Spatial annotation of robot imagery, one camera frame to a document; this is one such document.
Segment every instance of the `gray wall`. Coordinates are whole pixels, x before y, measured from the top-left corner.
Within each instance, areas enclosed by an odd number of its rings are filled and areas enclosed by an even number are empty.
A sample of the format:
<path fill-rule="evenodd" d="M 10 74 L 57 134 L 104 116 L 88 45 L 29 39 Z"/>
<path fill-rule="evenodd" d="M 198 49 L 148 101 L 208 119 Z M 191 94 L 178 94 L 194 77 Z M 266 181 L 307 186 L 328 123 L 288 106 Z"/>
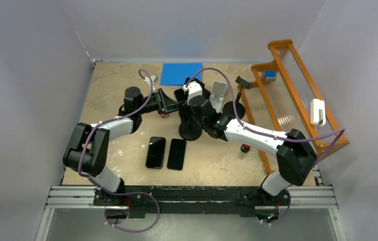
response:
<path fill-rule="evenodd" d="M 120 226 L 148 227 L 155 214 Z M 47 241 L 337 241 L 327 209 L 292 209 L 279 225 L 259 225 L 256 217 L 217 214 L 161 214 L 147 232 L 129 233 L 104 225 L 102 209 L 57 209 Z"/>
<path fill-rule="evenodd" d="M 319 165 L 349 240 L 378 240 L 378 0 L 327 0 L 300 49 L 350 144 Z"/>
<path fill-rule="evenodd" d="M 300 47 L 325 0 L 62 0 L 92 58 L 259 62 Z"/>
<path fill-rule="evenodd" d="M 34 240 L 90 61 L 58 1 L 0 1 L 0 240 Z"/>

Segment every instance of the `beige table surface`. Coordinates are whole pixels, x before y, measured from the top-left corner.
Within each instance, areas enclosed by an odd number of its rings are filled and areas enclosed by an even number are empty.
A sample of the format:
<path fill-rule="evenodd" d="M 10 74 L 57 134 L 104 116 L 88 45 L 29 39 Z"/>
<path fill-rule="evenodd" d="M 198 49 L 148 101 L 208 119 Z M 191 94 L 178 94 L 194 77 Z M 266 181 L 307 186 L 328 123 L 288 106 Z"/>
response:
<path fill-rule="evenodd" d="M 234 81 L 238 75 L 249 82 L 255 80 L 249 64 L 204 64 L 204 67 L 215 67 L 223 71 L 231 81 L 235 95 L 237 84 Z M 80 121 L 91 124 L 116 116 L 118 108 L 123 104 L 124 91 L 130 86 L 137 86 L 147 96 L 149 86 L 139 77 L 139 68 L 146 69 L 150 74 L 161 75 L 162 64 L 98 63 Z M 212 89 L 214 81 L 225 82 L 215 71 L 203 72 L 202 82 L 207 89 Z M 178 87 L 159 84 L 160 80 L 155 85 L 156 89 L 163 88 L 174 99 L 173 93 Z M 260 91 L 255 88 L 245 93 L 256 125 L 274 130 Z M 230 100 L 230 91 L 227 89 L 223 103 Z M 122 177 L 126 185 L 258 186 L 266 177 L 261 157 L 254 148 L 245 154 L 240 151 L 240 143 L 216 140 L 205 132 L 198 140 L 187 142 L 183 170 L 169 170 L 166 165 L 171 139 L 180 139 L 178 113 L 161 118 L 155 111 L 144 114 L 142 118 L 143 122 L 137 132 L 111 141 L 108 147 L 106 164 L 116 175 Z M 153 136 L 165 137 L 167 140 L 164 164 L 158 170 L 145 167 L 149 139 Z M 272 170 L 276 170 L 276 159 L 269 156 L 269 162 Z M 67 168 L 63 184 L 91 183 Z M 311 173 L 304 186 L 316 186 Z"/>

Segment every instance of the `blue object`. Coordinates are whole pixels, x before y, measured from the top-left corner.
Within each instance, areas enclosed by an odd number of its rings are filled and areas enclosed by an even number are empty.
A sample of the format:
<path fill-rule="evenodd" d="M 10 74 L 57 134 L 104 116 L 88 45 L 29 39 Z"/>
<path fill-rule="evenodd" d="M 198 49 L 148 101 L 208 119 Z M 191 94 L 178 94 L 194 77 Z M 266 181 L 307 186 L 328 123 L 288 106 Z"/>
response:
<path fill-rule="evenodd" d="M 266 70 L 265 76 L 266 76 L 266 81 L 267 82 L 273 82 L 273 81 L 276 80 L 276 74 L 272 70 Z"/>
<path fill-rule="evenodd" d="M 202 63 L 165 63 L 162 66 L 161 85 L 183 85 L 187 77 L 192 77 L 202 69 Z M 196 76 L 202 81 L 202 73 Z"/>
<path fill-rule="evenodd" d="M 266 70 L 266 78 L 267 77 L 276 77 L 276 74 L 272 70 Z"/>

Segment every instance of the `wooden rack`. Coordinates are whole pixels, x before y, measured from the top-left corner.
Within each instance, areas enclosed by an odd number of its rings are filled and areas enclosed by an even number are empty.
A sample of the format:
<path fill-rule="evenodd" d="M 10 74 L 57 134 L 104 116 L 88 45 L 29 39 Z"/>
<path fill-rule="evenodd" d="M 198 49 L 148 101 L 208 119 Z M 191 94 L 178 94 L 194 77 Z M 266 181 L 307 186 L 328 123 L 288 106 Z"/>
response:
<path fill-rule="evenodd" d="M 314 98 L 324 100 L 324 98 L 292 44 L 292 40 L 272 41 L 268 47 L 274 60 L 251 67 L 256 79 L 251 88 L 258 87 L 260 89 L 276 130 L 289 132 L 292 128 L 295 128 L 312 138 L 338 129 L 338 123 L 326 104 L 326 125 L 315 127 L 310 124 L 311 100 Z M 265 80 L 267 70 L 276 73 L 276 81 L 267 82 Z M 255 125 L 244 90 L 241 93 L 249 122 Z M 318 155 L 325 151 L 334 138 L 335 136 L 332 136 L 312 142 Z M 346 145 L 348 145 L 348 140 L 342 135 L 327 156 Z M 272 173 L 266 154 L 262 151 L 259 151 L 259 153 L 267 173 Z"/>

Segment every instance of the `smartphone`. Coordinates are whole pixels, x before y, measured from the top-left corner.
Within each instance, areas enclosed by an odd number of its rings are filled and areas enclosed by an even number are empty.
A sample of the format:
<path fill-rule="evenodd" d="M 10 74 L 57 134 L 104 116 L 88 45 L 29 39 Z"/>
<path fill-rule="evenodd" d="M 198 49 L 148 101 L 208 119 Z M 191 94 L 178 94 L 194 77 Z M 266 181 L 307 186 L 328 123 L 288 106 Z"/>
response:
<path fill-rule="evenodd" d="M 186 152 L 186 140 L 172 139 L 170 154 L 168 155 L 167 168 L 172 170 L 182 170 L 184 154 Z"/>
<path fill-rule="evenodd" d="M 149 141 L 148 156 L 146 158 L 147 168 L 162 168 L 165 153 L 165 138 L 151 137 Z"/>

